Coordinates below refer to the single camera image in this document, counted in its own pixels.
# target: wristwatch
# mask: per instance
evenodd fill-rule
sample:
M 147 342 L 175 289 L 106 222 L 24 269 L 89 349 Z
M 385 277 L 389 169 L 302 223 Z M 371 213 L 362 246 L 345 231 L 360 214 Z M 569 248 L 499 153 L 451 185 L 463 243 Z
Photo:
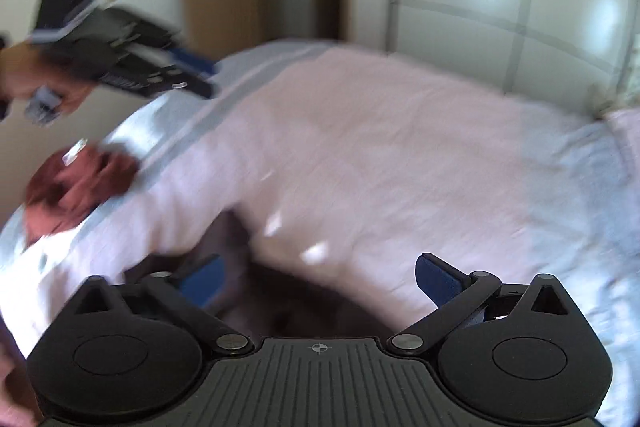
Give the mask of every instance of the wristwatch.
M 6 39 L 0 35 L 0 53 L 6 47 Z M 2 75 L 2 62 L 0 60 L 0 76 Z M 0 95 L 0 121 L 4 120 L 6 116 L 9 114 L 9 101 L 3 100 Z

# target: gray ribbed plate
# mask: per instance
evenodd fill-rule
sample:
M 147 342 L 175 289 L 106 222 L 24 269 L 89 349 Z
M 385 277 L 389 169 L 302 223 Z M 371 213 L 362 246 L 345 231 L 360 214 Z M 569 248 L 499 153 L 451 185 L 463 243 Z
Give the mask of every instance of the gray ribbed plate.
M 46 427 L 61 427 L 54 420 Z M 144 427 L 492 426 L 447 398 L 427 368 L 382 353 L 372 339 L 267 339 L 216 363 L 185 402 Z M 594 427 L 591 420 L 575 426 Z

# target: bed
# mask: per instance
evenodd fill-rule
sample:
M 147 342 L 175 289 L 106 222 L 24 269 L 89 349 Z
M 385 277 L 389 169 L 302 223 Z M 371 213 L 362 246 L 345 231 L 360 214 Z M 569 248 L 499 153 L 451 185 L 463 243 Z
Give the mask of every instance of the bed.
M 431 251 L 503 282 L 557 275 L 614 364 L 599 419 L 640 411 L 638 191 L 606 123 L 503 95 L 404 57 L 274 42 L 229 57 L 221 96 L 159 98 L 108 138 L 134 186 L 25 250 L 0 237 L 0 311 L 27 355 L 85 277 L 121 282 L 151 252 L 193 248 L 235 207 L 263 263 L 337 289 L 402 329 L 434 309 Z

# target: red cloth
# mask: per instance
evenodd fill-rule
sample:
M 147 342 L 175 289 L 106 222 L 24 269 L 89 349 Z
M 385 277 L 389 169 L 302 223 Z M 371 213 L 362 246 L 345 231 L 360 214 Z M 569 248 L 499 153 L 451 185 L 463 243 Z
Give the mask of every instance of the red cloth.
M 138 172 L 135 158 L 87 145 L 68 167 L 67 150 L 56 152 L 27 185 L 24 213 L 29 245 L 43 235 L 77 227 L 100 204 L 129 190 Z

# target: silver screw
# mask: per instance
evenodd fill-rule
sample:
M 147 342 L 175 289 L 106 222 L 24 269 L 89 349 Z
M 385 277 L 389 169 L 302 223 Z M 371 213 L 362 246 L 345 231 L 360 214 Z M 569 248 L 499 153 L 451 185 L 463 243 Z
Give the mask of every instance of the silver screw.
M 423 344 L 420 337 L 418 337 L 417 335 L 412 335 L 410 333 L 404 333 L 402 335 L 394 336 L 391 340 L 391 343 L 398 349 L 405 349 L 407 351 L 418 349 Z
M 238 349 L 245 347 L 249 343 L 249 340 L 243 335 L 231 333 L 229 335 L 222 335 L 221 337 L 218 337 L 216 343 L 219 347 L 226 349 L 227 351 L 237 351 Z

